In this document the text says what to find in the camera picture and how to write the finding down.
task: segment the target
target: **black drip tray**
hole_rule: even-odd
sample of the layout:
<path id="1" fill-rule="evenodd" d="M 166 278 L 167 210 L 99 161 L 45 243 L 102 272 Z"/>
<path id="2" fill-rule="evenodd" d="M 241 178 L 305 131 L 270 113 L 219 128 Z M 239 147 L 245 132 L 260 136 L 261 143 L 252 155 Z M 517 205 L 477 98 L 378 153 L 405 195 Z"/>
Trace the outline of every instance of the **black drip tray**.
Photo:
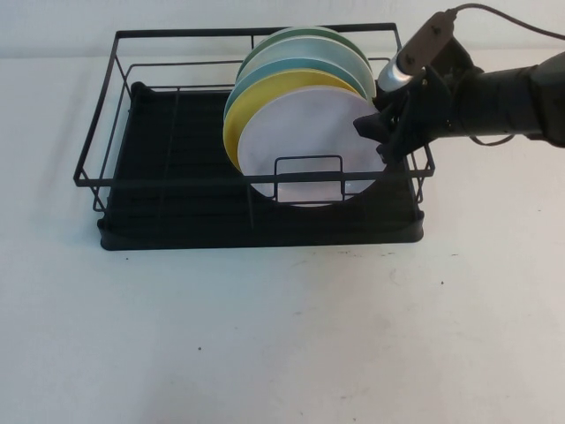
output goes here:
<path id="1" fill-rule="evenodd" d="M 134 84 L 115 180 L 242 179 L 223 148 L 228 95 L 155 92 Z M 376 182 L 348 201 L 321 208 L 276 203 L 245 182 L 156 186 L 111 190 L 98 222 L 104 248 L 400 243 L 423 236 L 424 214 L 409 179 Z"/>

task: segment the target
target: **white plate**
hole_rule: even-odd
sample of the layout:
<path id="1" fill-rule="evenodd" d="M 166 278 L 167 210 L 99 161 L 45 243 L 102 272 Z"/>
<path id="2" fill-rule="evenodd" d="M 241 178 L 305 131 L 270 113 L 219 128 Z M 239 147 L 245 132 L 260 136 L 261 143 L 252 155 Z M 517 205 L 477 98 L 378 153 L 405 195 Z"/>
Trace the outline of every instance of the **white plate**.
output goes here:
<path id="1" fill-rule="evenodd" d="M 278 97 L 265 105 L 245 127 L 237 156 L 244 175 L 273 175 L 275 161 L 289 156 L 339 155 L 344 172 L 382 171 L 385 164 L 376 152 L 378 143 L 360 137 L 353 125 L 358 117 L 372 115 L 376 109 L 363 97 L 336 87 L 305 87 Z M 277 174 L 339 171 L 338 158 L 282 160 Z M 347 181 L 345 193 L 361 193 L 373 181 Z M 253 187 L 273 197 L 273 184 Z M 339 182 L 284 183 L 278 186 L 278 201 L 339 201 Z"/>
<path id="2" fill-rule="evenodd" d="M 349 72 L 369 98 L 377 95 L 373 71 L 354 50 L 324 37 L 299 35 L 271 44 L 251 59 L 237 76 L 236 84 L 253 70 L 282 59 L 310 57 L 337 65 Z"/>

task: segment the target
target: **blue plate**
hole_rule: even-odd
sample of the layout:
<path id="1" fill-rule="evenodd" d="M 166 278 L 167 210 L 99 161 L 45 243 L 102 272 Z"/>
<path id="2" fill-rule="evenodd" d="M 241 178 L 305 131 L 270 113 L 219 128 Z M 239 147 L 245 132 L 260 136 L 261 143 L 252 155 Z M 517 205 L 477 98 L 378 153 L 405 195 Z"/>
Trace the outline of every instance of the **blue plate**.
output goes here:
<path id="1" fill-rule="evenodd" d="M 290 28 L 284 28 L 281 31 L 271 34 L 268 38 L 260 42 L 255 47 L 255 49 L 253 49 L 252 52 L 245 58 L 244 62 L 239 67 L 239 71 L 237 71 L 237 76 L 239 76 L 241 71 L 244 70 L 244 68 L 247 66 L 247 63 L 255 56 L 257 56 L 261 51 L 271 46 L 272 44 L 275 44 L 276 42 L 280 42 L 287 38 L 296 37 L 298 35 L 316 35 L 319 37 L 329 38 L 330 40 L 334 40 L 336 42 L 340 42 L 341 44 L 355 51 L 368 66 L 371 66 L 361 49 L 356 46 L 355 43 L 353 43 L 343 35 L 337 33 L 336 31 L 325 28 L 323 26 L 294 26 Z"/>
<path id="2" fill-rule="evenodd" d="M 226 102 L 226 107 L 223 112 L 223 118 L 225 120 L 230 107 L 233 102 L 250 86 L 252 86 L 257 81 L 263 80 L 264 78 L 273 75 L 278 72 L 288 71 L 291 69 L 314 69 L 316 71 L 323 71 L 330 73 L 340 80 L 347 82 L 355 90 L 363 96 L 365 99 L 369 100 L 370 97 L 367 95 L 363 86 L 357 81 L 353 75 L 345 71 L 341 66 L 337 64 L 332 64 L 322 59 L 312 59 L 309 57 L 291 57 L 286 59 L 277 60 L 276 62 L 271 62 L 257 67 L 249 74 L 245 75 L 240 81 L 237 82 L 233 91 L 228 97 Z"/>

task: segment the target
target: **yellow plate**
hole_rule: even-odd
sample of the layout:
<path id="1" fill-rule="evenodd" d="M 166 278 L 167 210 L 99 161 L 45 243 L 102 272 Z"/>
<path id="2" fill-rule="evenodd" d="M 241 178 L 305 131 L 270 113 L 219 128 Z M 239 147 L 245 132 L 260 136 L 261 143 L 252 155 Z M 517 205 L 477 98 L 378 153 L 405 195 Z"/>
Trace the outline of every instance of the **yellow plate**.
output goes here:
<path id="1" fill-rule="evenodd" d="M 249 120 L 272 100 L 307 86 L 331 86 L 358 92 L 336 76 L 314 69 L 293 69 L 269 75 L 249 86 L 231 105 L 223 123 L 223 145 L 231 162 L 239 168 L 237 145 Z"/>

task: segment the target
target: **green plate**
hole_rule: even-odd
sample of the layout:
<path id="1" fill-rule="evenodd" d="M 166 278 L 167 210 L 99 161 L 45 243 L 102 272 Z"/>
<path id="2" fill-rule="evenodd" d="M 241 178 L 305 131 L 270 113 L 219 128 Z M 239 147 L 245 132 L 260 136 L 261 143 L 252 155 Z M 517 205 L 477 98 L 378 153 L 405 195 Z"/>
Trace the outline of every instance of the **green plate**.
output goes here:
<path id="1" fill-rule="evenodd" d="M 279 42 L 280 40 L 284 40 L 290 37 L 296 37 L 298 35 L 317 35 L 319 37 L 325 37 L 330 40 L 334 40 L 336 42 L 340 42 L 344 46 L 349 47 L 353 51 L 355 51 L 359 57 L 361 57 L 367 66 L 371 68 L 371 64 L 369 60 L 366 58 L 365 54 L 361 51 L 361 49 L 351 40 L 345 38 L 343 35 L 337 33 L 333 29 L 324 28 L 322 26 L 292 26 L 290 28 L 284 28 L 281 31 L 277 31 L 274 34 L 271 34 L 268 38 L 260 42 L 255 49 L 251 51 L 251 53 L 245 58 L 244 62 L 239 66 L 239 71 L 237 71 L 237 76 L 241 71 L 244 70 L 245 66 L 251 59 L 253 59 L 258 53 L 262 50 L 266 49 L 271 44 Z"/>

